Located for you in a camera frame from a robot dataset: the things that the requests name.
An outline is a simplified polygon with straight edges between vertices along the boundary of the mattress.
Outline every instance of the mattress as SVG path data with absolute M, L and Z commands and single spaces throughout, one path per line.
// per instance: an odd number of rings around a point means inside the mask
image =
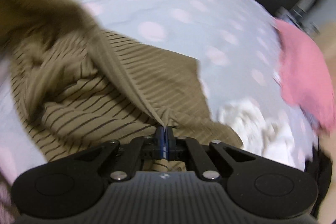
M 249 98 L 265 118 L 287 121 L 295 141 L 295 166 L 304 169 L 316 136 L 300 108 L 281 98 L 276 81 L 280 45 L 273 18 L 261 5 L 254 0 L 77 1 L 103 28 L 198 59 L 199 80 L 214 120 L 227 102 Z M 5 57 L 1 69 L 0 171 L 11 174 L 7 178 L 12 181 L 45 159 L 13 108 Z

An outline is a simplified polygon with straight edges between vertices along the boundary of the pink garment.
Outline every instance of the pink garment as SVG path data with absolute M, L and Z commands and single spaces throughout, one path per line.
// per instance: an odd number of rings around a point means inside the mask
M 297 27 L 275 20 L 282 53 L 280 77 L 282 98 L 311 113 L 322 128 L 336 128 L 335 100 L 331 77 L 315 42 Z

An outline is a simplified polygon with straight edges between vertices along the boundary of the bed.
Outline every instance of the bed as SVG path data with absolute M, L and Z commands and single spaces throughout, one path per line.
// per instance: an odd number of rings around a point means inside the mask
M 78 1 L 106 29 L 198 59 L 214 120 L 225 103 L 249 98 L 265 118 L 288 121 L 295 166 L 304 170 L 316 136 L 301 109 L 281 98 L 276 81 L 280 45 L 273 18 L 261 5 L 254 0 Z M 0 68 L 0 171 L 11 183 L 45 159 L 13 107 L 8 57 L 2 56 Z

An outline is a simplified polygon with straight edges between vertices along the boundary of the light blue bedsheet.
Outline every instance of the light blue bedsheet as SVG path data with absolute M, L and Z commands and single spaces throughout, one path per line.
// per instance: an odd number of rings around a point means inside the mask
M 78 0 L 102 27 L 200 61 L 199 79 L 216 119 L 220 106 L 249 97 L 264 117 L 288 119 L 296 165 L 315 139 L 299 107 L 274 80 L 280 46 L 273 18 L 254 0 Z

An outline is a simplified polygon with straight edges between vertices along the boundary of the white garment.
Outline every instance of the white garment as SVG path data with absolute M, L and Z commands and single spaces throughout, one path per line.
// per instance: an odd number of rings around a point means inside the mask
M 295 167 L 294 138 L 286 121 L 265 120 L 249 99 L 231 102 L 219 109 L 218 121 L 230 126 L 241 138 L 241 149 Z

